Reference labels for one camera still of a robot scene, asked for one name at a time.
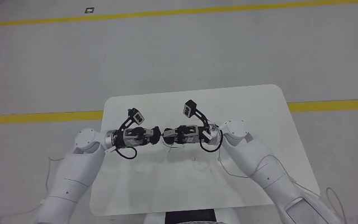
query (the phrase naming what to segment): white table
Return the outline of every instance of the white table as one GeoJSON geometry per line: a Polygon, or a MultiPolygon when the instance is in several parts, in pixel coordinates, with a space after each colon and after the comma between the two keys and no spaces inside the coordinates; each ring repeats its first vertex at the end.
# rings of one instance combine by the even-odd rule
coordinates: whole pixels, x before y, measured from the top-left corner
{"type": "MultiPolygon", "coordinates": [[[[136,96],[106,101],[101,131],[118,129],[128,108],[143,115],[144,128],[202,125],[182,113],[192,99],[217,124],[244,120],[281,160],[298,183],[319,193],[305,150],[285,98],[275,85],[218,88],[136,96]]],[[[218,152],[207,153],[199,144],[169,148],[162,144],[138,147],[138,156],[126,160],[115,152],[106,155],[93,183],[90,207],[98,216],[192,209],[258,206],[272,201],[250,179],[229,176],[219,165],[218,152]]],[[[225,150],[222,160],[229,172],[242,174],[225,150]]]]}

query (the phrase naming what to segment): wire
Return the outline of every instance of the wire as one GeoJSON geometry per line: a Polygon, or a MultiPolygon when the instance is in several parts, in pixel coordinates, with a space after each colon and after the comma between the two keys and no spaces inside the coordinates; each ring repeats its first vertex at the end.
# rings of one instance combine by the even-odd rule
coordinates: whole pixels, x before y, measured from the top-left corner
{"type": "Polygon", "coordinates": [[[163,141],[162,143],[163,143],[163,145],[165,145],[166,147],[168,147],[170,149],[171,148],[179,148],[179,147],[173,147],[174,143],[173,144],[166,144],[165,141],[163,141]]]}
{"type": "MultiPolygon", "coordinates": [[[[48,183],[49,183],[49,177],[50,177],[50,171],[51,171],[51,162],[52,161],[60,161],[60,160],[63,160],[63,158],[60,158],[58,160],[54,160],[52,159],[51,157],[48,157],[49,158],[49,168],[48,168],[48,172],[47,172],[47,175],[46,175],[46,196],[45,198],[47,197],[47,195],[49,194],[49,187],[48,187],[48,183]]],[[[35,211],[36,209],[38,209],[42,204],[43,204],[43,201],[45,200],[42,199],[40,204],[38,204],[35,208],[31,209],[31,210],[28,210],[28,211],[24,211],[24,212],[16,212],[16,213],[9,213],[9,214],[3,214],[2,216],[0,216],[0,223],[2,223],[2,219],[5,218],[5,217],[11,217],[11,216],[19,216],[21,214],[28,214],[30,212],[33,212],[35,211]]]]}
{"type": "Polygon", "coordinates": [[[331,192],[333,192],[334,195],[335,195],[335,197],[337,198],[337,200],[338,200],[338,202],[339,202],[339,204],[340,204],[341,210],[342,210],[343,220],[345,221],[345,224],[347,224],[347,218],[346,218],[346,214],[345,214],[345,211],[344,211],[344,209],[343,209],[341,200],[339,199],[338,195],[336,194],[336,192],[335,192],[332,188],[327,187],[327,188],[326,188],[326,196],[327,196],[327,199],[328,199],[329,204],[332,206],[333,210],[335,210],[335,212],[336,212],[337,214],[339,214],[339,213],[337,212],[337,210],[335,209],[335,207],[333,206],[331,200],[329,199],[329,196],[328,196],[328,191],[329,191],[329,190],[331,190],[331,192]]]}
{"type": "Polygon", "coordinates": [[[223,134],[223,131],[220,130],[220,143],[218,145],[218,147],[214,150],[207,150],[206,148],[204,148],[202,146],[202,143],[201,143],[201,140],[199,140],[199,144],[200,144],[200,147],[205,151],[205,152],[216,152],[217,150],[220,149],[220,147],[222,146],[222,143],[223,143],[223,139],[224,139],[224,134],[223,134]]]}
{"type": "Polygon", "coordinates": [[[136,158],[138,152],[136,151],[136,149],[132,146],[127,146],[127,148],[132,148],[134,150],[134,156],[133,157],[128,157],[128,156],[125,156],[123,155],[122,153],[119,152],[118,148],[115,149],[115,151],[123,158],[126,158],[127,160],[132,160],[134,158],[136,158]]]}

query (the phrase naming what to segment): black bracket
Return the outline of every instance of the black bracket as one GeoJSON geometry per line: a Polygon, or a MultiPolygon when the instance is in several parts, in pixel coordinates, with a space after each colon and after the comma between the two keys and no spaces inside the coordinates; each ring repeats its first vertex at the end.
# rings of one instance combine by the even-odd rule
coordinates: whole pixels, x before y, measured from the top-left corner
{"type": "Polygon", "coordinates": [[[144,122],[144,117],[136,108],[128,109],[128,118],[121,127],[118,129],[119,131],[123,132],[124,129],[129,128],[133,123],[140,125],[144,122]]]}
{"type": "Polygon", "coordinates": [[[204,127],[208,129],[208,133],[210,134],[210,127],[209,127],[208,119],[202,112],[200,112],[196,108],[196,103],[194,101],[188,100],[185,103],[183,113],[188,118],[191,118],[193,115],[195,115],[197,118],[199,118],[202,121],[202,123],[204,124],[204,127]]]}

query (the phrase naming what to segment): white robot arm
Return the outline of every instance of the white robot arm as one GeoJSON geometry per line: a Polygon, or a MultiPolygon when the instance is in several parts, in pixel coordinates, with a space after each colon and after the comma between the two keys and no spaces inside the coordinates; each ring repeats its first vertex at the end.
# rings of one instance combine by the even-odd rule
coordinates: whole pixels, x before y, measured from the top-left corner
{"type": "Polygon", "coordinates": [[[140,112],[133,108],[128,118],[118,130],[99,133],[93,129],[84,129],[76,137],[74,148],[67,153],[60,164],[54,185],[40,208],[35,223],[66,224],[79,199],[94,182],[106,152],[116,151],[126,159],[136,157],[136,146],[148,143],[156,144],[161,136],[158,127],[144,129],[129,128],[133,123],[140,125],[144,121],[140,112]],[[133,157],[120,152],[121,148],[132,148],[133,157]]]}
{"type": "Polygon", "coordinates": [[[271,198],[282,223],[343,223],[320,199],[294,184],[271,149],[252,135],[242,121],[225,122],[219,129],[223,131],[223,148],[271,198]]]}

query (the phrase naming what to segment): black cable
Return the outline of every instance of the black cable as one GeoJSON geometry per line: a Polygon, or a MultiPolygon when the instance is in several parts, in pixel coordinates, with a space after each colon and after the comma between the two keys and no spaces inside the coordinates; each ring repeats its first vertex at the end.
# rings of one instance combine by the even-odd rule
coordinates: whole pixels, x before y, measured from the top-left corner
{"type": "Polygon", "coordinates": [[[132,159],[136,158],[136,155],[137,155],[136,149],[135,149],[134,147],[132,147],[132,146],[127,146],[127,148],[132,148],[132,149],[134,150],[134,153],[135,153],[135,154],[134,154],[133,157],[128,157],[128,156],[123,155],[122,153],[119,152],[118,148],[116,148],[115,151],[116,151],[121,157],[126,158],[127,160],[132,160],[132,159]]]}
{"type": "Polygon", "coordinates": [[[216,151],[219,150],[219,148],[222,146],[223,139],[224,139],[224,134],[223,134],[223,131],[220,130],[220,143],[219,143],[219,145],[218,145],[218,147],[217,147],[216,149],[214,149],[214,150],[207,150],[206,148],[204,148],[204,147],[202,146],[201,141],[199,141],[199,144],[200,144],[200,147],[201,147],[205,152],[216,152],[216,151]]]}

